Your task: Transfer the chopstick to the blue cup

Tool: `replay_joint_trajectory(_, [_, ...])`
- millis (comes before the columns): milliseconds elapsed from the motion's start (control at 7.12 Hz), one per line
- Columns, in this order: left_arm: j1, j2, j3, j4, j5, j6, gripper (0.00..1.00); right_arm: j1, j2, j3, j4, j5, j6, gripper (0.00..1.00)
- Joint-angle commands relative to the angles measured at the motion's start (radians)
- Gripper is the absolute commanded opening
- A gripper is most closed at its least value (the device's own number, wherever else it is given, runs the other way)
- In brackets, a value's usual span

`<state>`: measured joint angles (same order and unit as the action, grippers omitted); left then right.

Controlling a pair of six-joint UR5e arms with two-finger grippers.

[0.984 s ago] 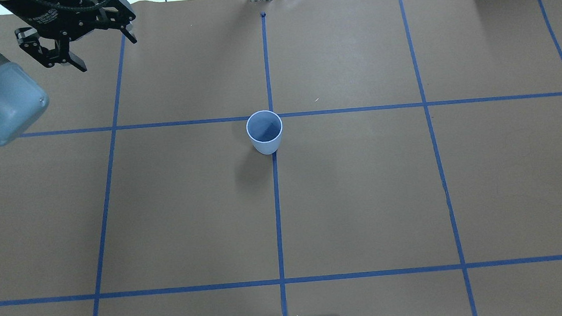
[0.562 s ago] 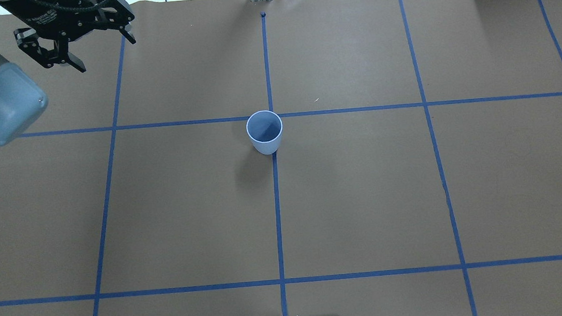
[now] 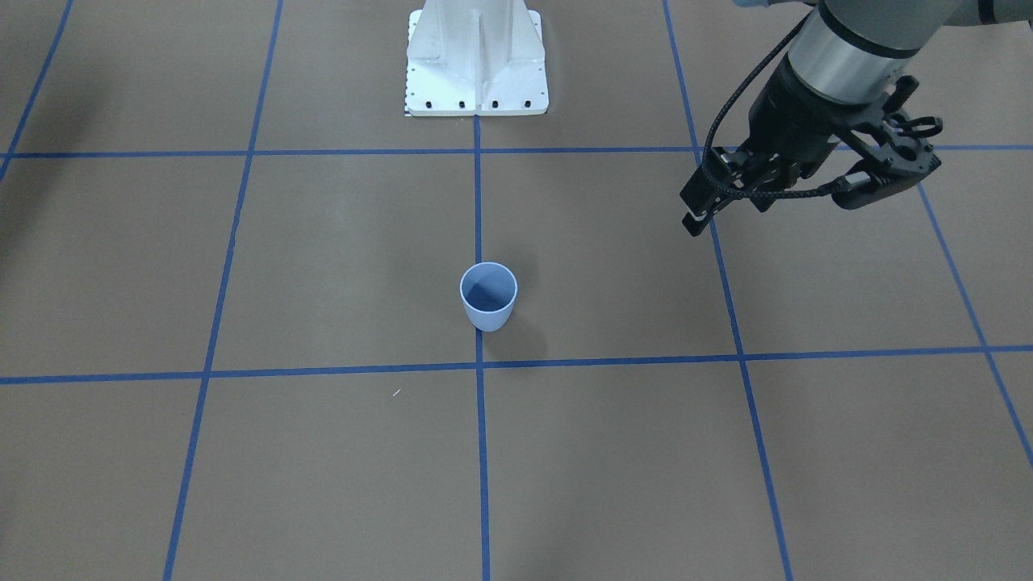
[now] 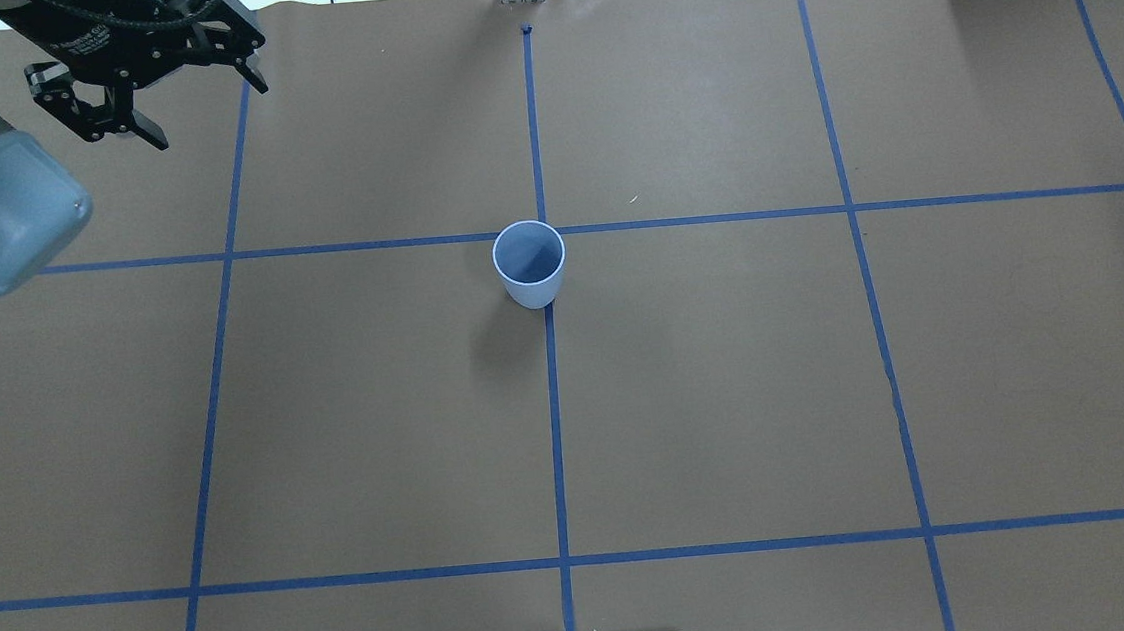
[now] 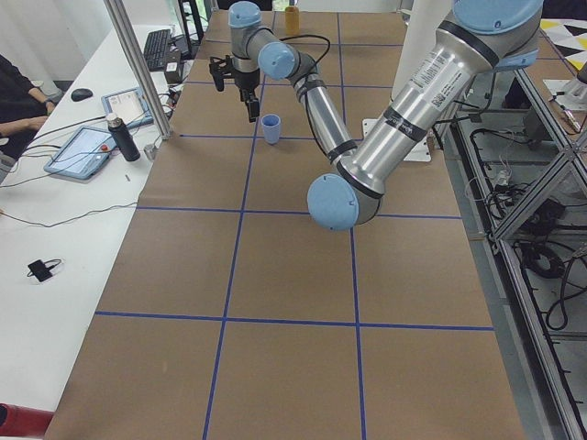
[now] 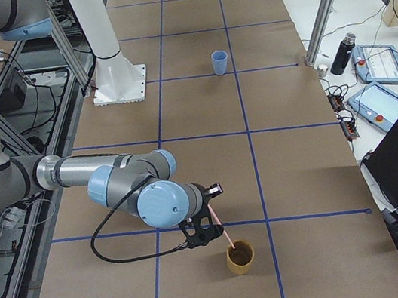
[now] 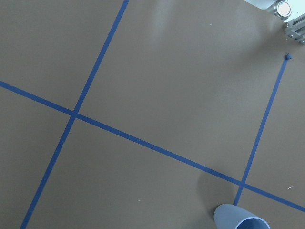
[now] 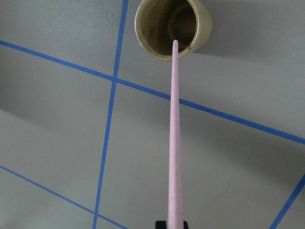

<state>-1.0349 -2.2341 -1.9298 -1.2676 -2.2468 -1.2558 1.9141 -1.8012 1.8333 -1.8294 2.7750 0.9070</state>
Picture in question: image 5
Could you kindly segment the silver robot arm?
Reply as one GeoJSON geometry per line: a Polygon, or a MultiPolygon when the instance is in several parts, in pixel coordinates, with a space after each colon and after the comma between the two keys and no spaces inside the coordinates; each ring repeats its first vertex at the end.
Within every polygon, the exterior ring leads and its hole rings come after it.
{"type": "Polygon", "coordinates": [[[260,8],[238,1],[228,9],[228,69],[239,77],[285,80],[303,107],[332,170],[306,196],[308,213],[325,229],[349,230],[378,214],[391,173],[425,143],[430,129],[480,73],[524,68],[537,57],[540,1],[455,1],[435,29],[435,42],[403,87],[379,113],[361,119],[353,137],[332,103],[309,54],[262,25],[260,8]]]}

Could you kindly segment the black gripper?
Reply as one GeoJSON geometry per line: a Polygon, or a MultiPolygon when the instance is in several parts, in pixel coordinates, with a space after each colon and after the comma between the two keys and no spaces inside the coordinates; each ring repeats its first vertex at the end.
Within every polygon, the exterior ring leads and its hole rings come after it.
{"type": "Polygon", "coordinates": [[[239,90],[240,101],[247,107],[249,121],[256,122],[259,117],[259,99],[256,89],[260,85],[260,70],[247,72],[235,70],[233,76],[239,90]]]}

